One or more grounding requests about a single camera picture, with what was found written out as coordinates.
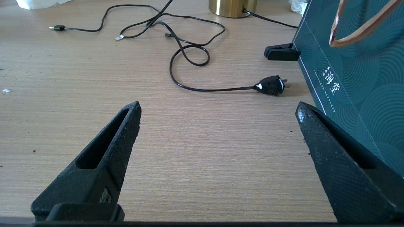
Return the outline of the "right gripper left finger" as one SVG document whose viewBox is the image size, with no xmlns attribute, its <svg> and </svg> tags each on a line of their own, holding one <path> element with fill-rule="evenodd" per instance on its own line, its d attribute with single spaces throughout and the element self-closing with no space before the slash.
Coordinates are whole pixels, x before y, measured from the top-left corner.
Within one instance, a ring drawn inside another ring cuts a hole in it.
<svg viewBox="0 0 404 227">
<path fill-rule="evenodd" d="M 140 130 L 141 107 L 123 107 L 32 202 L 35 221 L 123 221 L 117 201 Z"/>
</svg>

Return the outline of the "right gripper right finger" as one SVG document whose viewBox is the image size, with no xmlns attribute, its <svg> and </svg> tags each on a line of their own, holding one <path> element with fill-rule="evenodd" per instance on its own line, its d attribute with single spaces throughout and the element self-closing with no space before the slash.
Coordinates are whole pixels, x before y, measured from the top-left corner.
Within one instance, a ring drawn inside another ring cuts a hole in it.
<svg viewBox="0 0 404 227">
<path fill-rule="evenodd" d="M 403 224 L 403 177 L 314 106 L 295 116 L 338 223 Z"/>
</svg>

